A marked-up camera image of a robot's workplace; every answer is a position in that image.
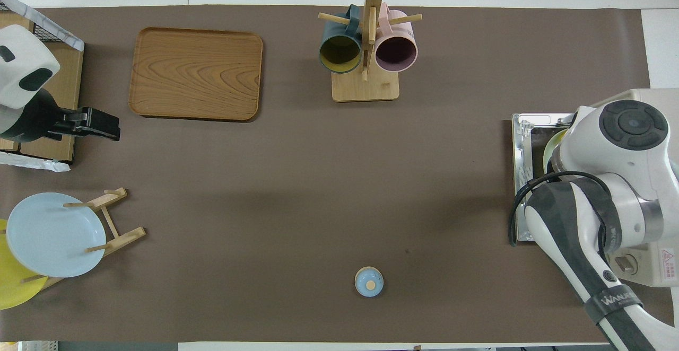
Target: pink mug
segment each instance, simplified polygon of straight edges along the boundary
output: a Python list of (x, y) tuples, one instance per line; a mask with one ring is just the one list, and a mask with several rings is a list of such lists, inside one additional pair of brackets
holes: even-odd
[(392, 73), (404, 71), (417, 59), (412, 23), (389, 24), (389, 20), (405, 16), (402, 11), (389, 10), (386, 3), (381, 4), (378, 18), (380, 27), (376, 31), (375, 39), (375, 61), (380, 68)]

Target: plate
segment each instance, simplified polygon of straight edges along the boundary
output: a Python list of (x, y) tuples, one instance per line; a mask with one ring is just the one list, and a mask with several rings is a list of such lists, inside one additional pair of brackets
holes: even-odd
[[(0, 230), (7, 228), (7, 220), (0, 220)], [(36, 275), (26, 269), (10, 251), (7, 238), (0, 234), (0, 310), (12, 308), (33, 298), (45, 285), (47, 277), (21, 283)]]
[(25, 267), (50, 277), (75, 277), (97, 266), (104, 250), (85, 249), (106, 243), (101, 220), (81, 202), (55, 192), (36, 194), (14, 207), (7, 220), (7, 244)]
[(554, 153), (556, 146), (563, 140), (563, 136), (565, 135), (566, 131), (568, 130), (565, 129), (554, 134), (550, 141), (548, 141), (545, 145), (545, 152), (543, 153), (543, 170), (545, 171), (545, 174), (547, 173), (548, 165), (550, 165), (551, 155)]

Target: plate stand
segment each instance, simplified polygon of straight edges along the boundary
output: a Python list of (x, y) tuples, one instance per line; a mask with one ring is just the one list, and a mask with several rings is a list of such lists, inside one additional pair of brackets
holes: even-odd
[[(365, 0), (361, 28), (362, 66), (356, 67), (346, 74), (330, 76), (332, 80), (333, 100), (335, 102), (367, 102), (370, 100), (395, 100), (400, 93), (398, 89), (398, 73), (382, 70), (375, 62), (375, 40), (378, 27), (378, 13), (382, 0)], [(349, 20), (327, 13), (318, 13), (318, 18), (347, 25)], [(389, 20), (390, 25), (403, 22), (415, 22), (422, 15), (408, 15)]]
[[(114, 238), (112, 238), (112, 240), (110, 240), (106, 244), (100, 245), (99, 247), (84, 249), (85, 251), (94, 252), (95, 250), (104, 249), (104, 257), (106, 257), (112, 252), (115, 252), (116, 250), (121, 249), (122, 247), (125, 247), (126, 245), (129, 245), (134, 241), (138, 240), (139, 238), (142, 238), (144, 235), (146, 235), (146, 231), (144, 230), (143, 227), (138, 227), (127, 233), (118, 234), (116, 225), (114, 224), (114, 221), (111, 219), (111, 214), (109, 214), (109, 210), (107, 207), (117, 201), (121, 201), (121, 199), (124, 199), (125, 197), (127, 197), (127, 191), (124, 188), (118, 188), (114, 190), (107, 189), (104, 191), (103, 196), (97, 197), (96, 199), (93, 199), (91, 201), (64, 204), (66, 208), (70, 206), (88, 206), (95, 212), (102, 211), (102, 213), (104, 214), (104, 218), (106, 219), (106, 223), (109, 226), (109, 230), (111, 230), (111, 234), (112, 236), (114, 236)], [(27, 283), (29, 281), (39, 278), (44, 278), (44, 276), (35, 275), (29, 278), (22, 279), (21, 282)], [(45, 290), (46, 288), (49, 288), (51, 285), (56, 284), (58, 281), (61, 281), (61, 279), (63, 278), (49, 277), (45, 285), (43, 286), (42, 290)]]

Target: wooden mug rack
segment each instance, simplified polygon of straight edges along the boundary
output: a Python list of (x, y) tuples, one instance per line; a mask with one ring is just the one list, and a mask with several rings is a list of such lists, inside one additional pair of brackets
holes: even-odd
[[(363, 18), (359, 25), (363, 29), (361, 50), (362, 66), (344, 74), (332, 73), (333, 100), (335, 102), (367, 102), (370, 100), (393, 100), (398, 98), (398, 73), (385, 71), (375, 62), (375, 36), (378, 27), (378, 11), (382, 0), (365, 0)], [(318, 13), (318, 18), (349, 24), (349, 19)], [(407, 15), (389, 20), (390, 25), (422, 20), (422, 14)]]

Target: wooden tray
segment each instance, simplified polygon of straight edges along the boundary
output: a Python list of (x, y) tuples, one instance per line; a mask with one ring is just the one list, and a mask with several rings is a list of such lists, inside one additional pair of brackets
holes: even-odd
[(262, 39), (250, 32), (145, 28), (129, 107), (145, 117), (247, 121), (259, 108)]

